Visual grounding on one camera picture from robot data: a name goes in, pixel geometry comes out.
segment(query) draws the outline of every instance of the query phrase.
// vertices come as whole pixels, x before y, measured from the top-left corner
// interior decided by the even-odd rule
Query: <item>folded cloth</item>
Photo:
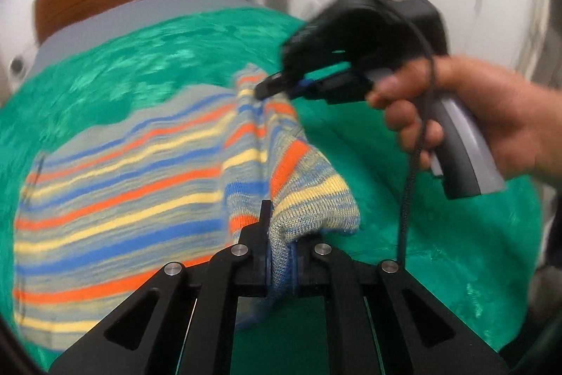
[[[14,223],[14,318],[27,339],[68,348],[165,263],[236,243],[262,199],[274,205],[272,298],[290,282],[291,242],[358,228],[347,184],[286,98],[254,99],[264,77],[248,65],[235,90],[188,87],[35,159]]]

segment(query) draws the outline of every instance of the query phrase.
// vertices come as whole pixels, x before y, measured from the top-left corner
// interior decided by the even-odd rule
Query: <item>gray bedsheet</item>
[[[136,0],[74,23],[49,37],[39,48],[27,78],[73,54],[161,21],[223,8],[251,5],[246,0]]]

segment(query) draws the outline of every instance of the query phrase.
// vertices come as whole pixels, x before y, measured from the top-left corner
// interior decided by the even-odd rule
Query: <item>person's arm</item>
[[[505,178],[531,174],[562,190],[562,94],[532,84],[503,67],[466,56],[436,57],[437,89],[454,92],[472,111]],[[424,59],[409,62],[367,95],[384,109],[387,126],[398,131],[401,148],[411,151],[420,129],[411,102],[426,88]],[[443,130],[428,123],[425,147],[439,145]],[[423,151],[420,165],[430,165]]]

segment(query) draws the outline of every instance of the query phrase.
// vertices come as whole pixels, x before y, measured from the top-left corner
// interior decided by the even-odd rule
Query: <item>metal screw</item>
[[[166,274],[173,277],[178,275],[182,271],[182,265],[180,263],[169,263],[164,266],[164,271]]]
[[[316,254],[324,256],[325,254],[330,254],[332,252],[332,247],[328,243],[317,243],[314,247]]]
[[[238,245],[234,245],[230,249],[230,252],[234,254],[234,256],[244,256],[246,253],[248,253],[248,247],[243,243],[238,243]]]
[[[395,274],[400,268],[396,262],[391,260],[383,261],[381,267],[387,274]]]

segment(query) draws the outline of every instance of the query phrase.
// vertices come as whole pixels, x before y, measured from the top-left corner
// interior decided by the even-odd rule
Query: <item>bed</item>
[[[34,14],[41,44],[37,58],[28,81],[0,112],[0,183],[6,190],[0,311],[9,319],[11,222],[38,151],[53,150],[89,126],[158,105],[185,85],[226,86],[247,62],[277,71],[279,45],[300,25],[246,0],[36,0]],[[294,101],[294,106],[308,140],[330,159],[358,201],[361,230],[353,237],[332,235],[331,243],[366,262],[393,257],[406,158],[380,114],[364,104]],[[469,201],[445,201],[440,184],[426,175],[418,190],[409,270],[501,348],[523,319],[540,240],[540,212],[529,180],[513,180],[506,193]],[[232,372],[327,373],[322,307],[316,299],[289,298],[265,322],[238,333]],[[57,355],[25,344],[44,368]]]

